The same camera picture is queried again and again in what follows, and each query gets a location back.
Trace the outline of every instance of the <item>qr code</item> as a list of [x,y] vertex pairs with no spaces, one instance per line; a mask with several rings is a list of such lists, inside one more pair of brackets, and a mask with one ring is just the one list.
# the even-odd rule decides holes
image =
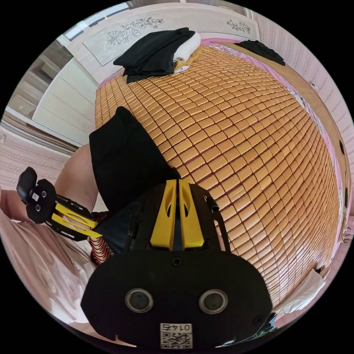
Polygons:
[[161,332],[162,349],[192,349],[192,332]]

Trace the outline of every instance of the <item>folded clothes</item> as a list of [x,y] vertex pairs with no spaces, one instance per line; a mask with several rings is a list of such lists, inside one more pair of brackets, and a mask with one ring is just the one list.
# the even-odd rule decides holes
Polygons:
[[177,49],[195,34],[189,28],[151,32],[135,42],[114,65],[124,67],[127,83],[174,73],[173,57]]
[[200,46],[200,35],[195,33],[189,40],[180,45],[173,55],[173,60],[186,62],[191,54]]
[[201,51],[203,50],[202,46],[199,46],[190,56],[186,61],[183,61],[181,59],[176,59],[174,61],[174,72],[179,73],[181,71],[184,71],[188,69],[188,67],[191,65],[192,62],[194,62],[195,59],[199,56]]
[[272,60],[280,65],[285,66],[284,59],[273,49],[268,48],[263,43],[259,41],[243,41],[240,43],[235,43],[236,45],[248,49],[250,52],[258,54],[266,59]]

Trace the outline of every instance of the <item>black clothing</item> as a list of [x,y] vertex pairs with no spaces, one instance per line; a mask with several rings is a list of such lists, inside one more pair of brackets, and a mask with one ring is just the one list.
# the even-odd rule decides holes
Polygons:
[[151,32],[134,43],[115,59],[114,65],[124,67],[127,83],[174,73],[173,55],[195,34],[189,28]]
[[284,59],[273,49],[268,48],[263,43],[259,41],[243,41],[240,43],[235,43],[236,45],[248,49],[250,52],[258,54],[264,58],[272,60],[280,65],[285,66]]
[[145,128],[124,107],[89,137],[98,191],[110,214],[166,180],[179,178]]

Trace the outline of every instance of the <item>robotic device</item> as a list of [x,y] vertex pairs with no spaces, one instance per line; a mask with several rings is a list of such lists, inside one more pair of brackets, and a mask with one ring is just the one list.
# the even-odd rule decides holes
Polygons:
[[[85,208],[56,195],[50,182],[36,181],[28,168],[17,186],[34,222],[75,241],[114,233],[115,215],[97,224]],[[82,222],[82,231],[63,216]],[[169,180],[148,191],[124,240],[123,252],[92,274],[81,301],[94,330],[108,339],[203,350],[253,336],[271,313],[262,276],[231,253],[216,202],[196,184]]]

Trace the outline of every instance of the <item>sticker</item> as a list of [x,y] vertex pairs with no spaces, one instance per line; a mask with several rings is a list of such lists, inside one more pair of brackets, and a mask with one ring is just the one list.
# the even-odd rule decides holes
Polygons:
[[161,349],[192,349],[191,323],[160,323]]
[[34,199],[36,202],[38,202],[39,195],[38,195],[38,194],[33,193],[33,194],[32,194],[32,199]]

